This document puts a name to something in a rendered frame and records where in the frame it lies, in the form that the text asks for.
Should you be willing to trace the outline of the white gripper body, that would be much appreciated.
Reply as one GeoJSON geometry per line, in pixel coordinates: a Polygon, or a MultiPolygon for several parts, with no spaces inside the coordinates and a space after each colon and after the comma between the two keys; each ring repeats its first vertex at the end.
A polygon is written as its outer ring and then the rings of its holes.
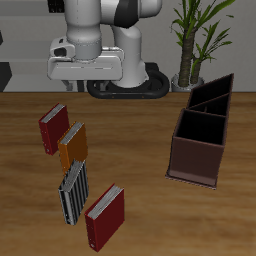
{"type": "Polygon", "coordinates": [[[52,80],[120,80],[123,60],[124,51],[118,47],[104,47],[101,55],[90,61],[51,56],[47,75],[52,80]]]}

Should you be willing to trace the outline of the small dark red book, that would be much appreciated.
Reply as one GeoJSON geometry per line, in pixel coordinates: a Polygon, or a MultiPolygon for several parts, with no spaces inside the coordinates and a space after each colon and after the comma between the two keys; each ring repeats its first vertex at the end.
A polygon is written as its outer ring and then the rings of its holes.
{"type": "Polygon", "coordinates": [[[38,123],[45,152],[54,155],[58,150],[57,141],[69,128],[67,106],[57,103],[38,123]]]}

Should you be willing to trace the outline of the orange book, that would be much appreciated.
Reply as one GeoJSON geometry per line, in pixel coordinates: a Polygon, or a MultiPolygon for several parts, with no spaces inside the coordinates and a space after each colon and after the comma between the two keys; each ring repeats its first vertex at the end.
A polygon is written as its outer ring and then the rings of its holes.
{"type": "Polygon", "coordinates": [[[85,124],[74,122],[57,141],[63,175],[73,160],[84,161],[88,155],[85,124]]]}

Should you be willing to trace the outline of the black and grey striped book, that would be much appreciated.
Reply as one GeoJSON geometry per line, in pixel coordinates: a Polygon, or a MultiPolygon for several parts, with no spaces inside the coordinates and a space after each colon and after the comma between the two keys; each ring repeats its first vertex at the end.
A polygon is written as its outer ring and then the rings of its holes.
{"type": "Polygon", "coordinates": [[[73,160],[58,193],[65,223],[75,225],[89,195],[85,161],[73,160]]]}

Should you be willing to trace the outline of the large dark red book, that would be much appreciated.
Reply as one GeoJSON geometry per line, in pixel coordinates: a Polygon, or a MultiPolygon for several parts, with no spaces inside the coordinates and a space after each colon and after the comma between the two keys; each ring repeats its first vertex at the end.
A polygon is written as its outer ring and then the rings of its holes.
{"type": "Polygon", "coordinates": [[[124,222],[124,189],[112,184],[84,215],[89,246],[99,252],[124,222]]]}

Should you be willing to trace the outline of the dark brown desk caddy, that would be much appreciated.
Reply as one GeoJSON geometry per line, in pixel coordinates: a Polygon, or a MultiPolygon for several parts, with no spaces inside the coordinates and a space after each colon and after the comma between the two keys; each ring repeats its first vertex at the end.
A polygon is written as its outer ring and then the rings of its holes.
{"type": "Polygon", "coordinates": [[[191,90],[171,142],[165,177],[215,189],[226,144],[234,74],[191,90]]]}

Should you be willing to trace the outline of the green pot plant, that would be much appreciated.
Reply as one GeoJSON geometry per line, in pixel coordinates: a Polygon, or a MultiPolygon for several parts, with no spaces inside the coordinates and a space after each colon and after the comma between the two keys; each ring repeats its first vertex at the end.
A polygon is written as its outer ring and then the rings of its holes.
{"type": "Polygon", "coordinates": [[[175,33],[179,39],[177,44],[182,49],[181,62],[179,73],[173,77],[172,88],[181,92],[190,91],[201,85],[201,64],[206,60],[214,60],[212,53],[215,50],[231,44],[231,41],[225,41],[229,28],[214,38],[219,21],[209,27],[205,27],[205,24],[235,0],[223,0],[220,3],[213,0],[205,10],[200,8],[201,2],[202,0],[182,0],[182,12],[174,9],[178,18],[170,26],[171,30],[174,24],[180,28],[180,32],[175,30],[175,33]]]}

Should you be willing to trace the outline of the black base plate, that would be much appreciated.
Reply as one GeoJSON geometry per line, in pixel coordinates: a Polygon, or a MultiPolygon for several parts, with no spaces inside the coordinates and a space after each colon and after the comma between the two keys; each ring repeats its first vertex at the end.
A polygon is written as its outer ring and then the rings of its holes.
{"type": "Polygon", "coordinates": [[[133,88],[118,87],[111,81],[89,80],[88,93],[98,99],[157,99],[164,97],[170,88],[169,79],[154,62],[145,63],[149,79],[133,88]]]}

